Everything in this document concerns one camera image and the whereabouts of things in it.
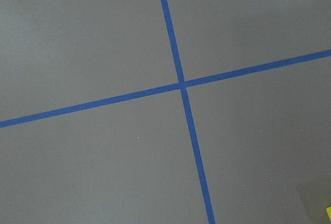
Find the blue tape line crosswise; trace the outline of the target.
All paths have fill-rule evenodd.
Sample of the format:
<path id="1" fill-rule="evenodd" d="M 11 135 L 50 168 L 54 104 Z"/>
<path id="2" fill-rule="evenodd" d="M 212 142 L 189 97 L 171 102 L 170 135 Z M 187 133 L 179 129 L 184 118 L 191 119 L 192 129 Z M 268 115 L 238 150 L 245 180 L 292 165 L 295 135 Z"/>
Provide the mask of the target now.
<path id="1" fill-rule="evenodd" d="M 247 74 L 253 74 L 253 73 L 257 73 L 257 72 L 261 72 L 261 71 L 267 71 L 267 70 L 271 70 L 271 69 L 276 69 L 276 68 L 290 66 L 290 65 L 299 64 L 299 63 L 304 63 L 304 62 L 321 59 L 321 58 L 326 58 L 326 57 L 330 57 L 330 50 L 315 52 L 315 53 L 301 55 L 301 56 L 297 56 L 297 57 L 293 57 L 293 58 L 282 59 L 282 60 L 275 61 L 275 62 L 255 65 L 255 66 L 251 66 L 251 67 L 247 67 L 247 68 L 242 68 L 242 69 L 223 72 L 223 73 L 219 73 L 219 74 L 215 74 L 215 75 L 211 75 L 211 76 L 192 79 L 192 80 L 186 81 L 185 86 L 186 87 L 198 86 L 198 85 L 202 85 L 202 84 L 207 84 L 207 83 L 216 82 L 216 81 L 222 81 L 225 79 L 240 77 L 240 76 L 244 76 Z M 78 104 L 78 105 L 74 105 L 74 106 L 69 106 L 69 107 L 64 107 L 64 108 L 55 109 L 55 110 L 51 110 L 51 111 L 22 116 L 22 117 L 13 118 L 10 120 L 1 121 L 1 128 L 19 125 L 19 124 L 28 123 L 28 122 L 33 122 L 33 121 L 38 121 L 38 120 L 42 120 L 45 118 L 51 118 L 51 117 L 65 115 L 65 114 L 69 114 L 69 113 L 73 113 L 73 112 L 79 112 L 79 111 L 88 110 L 88 109 L 92 109 L 92 108 L 98 108 L 98 107 L 102 107 L 102 106 L 106 106 L 106 105 L 110 105 L 110 104 L 114 104 L 114 103 L 118 103 L 118 102 L 143 98 L 146 96 L 157 95 L 157 94 L 175 91 L 175 90 L 179 90 L 179 89 L 180 89 L 179 83 L 169 84 L 169 85 L 160 86 L 160 87 L 156 87 L 156 88 L 150 88 L 150 89 L 133 92 L 133 93 L 129 93 L 129 94 L 100 99 L 100 100 L 96 100 L 96 101 L 92 101 L 92 102 L 86 102 L 86 103 L 82 103 L 82 104 Z"/>

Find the yellow wooden block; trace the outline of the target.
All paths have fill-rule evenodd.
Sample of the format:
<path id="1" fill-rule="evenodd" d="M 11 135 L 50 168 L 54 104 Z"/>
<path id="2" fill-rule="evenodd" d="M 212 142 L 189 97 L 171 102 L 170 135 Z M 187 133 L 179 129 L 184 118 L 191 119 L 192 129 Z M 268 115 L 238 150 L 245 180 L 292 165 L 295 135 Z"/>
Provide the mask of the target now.
<path id="1" fill-rule="evenodd" d="M 331 220 L 331 207 L 326 208 L 327 215 L 329 219 Z"/>

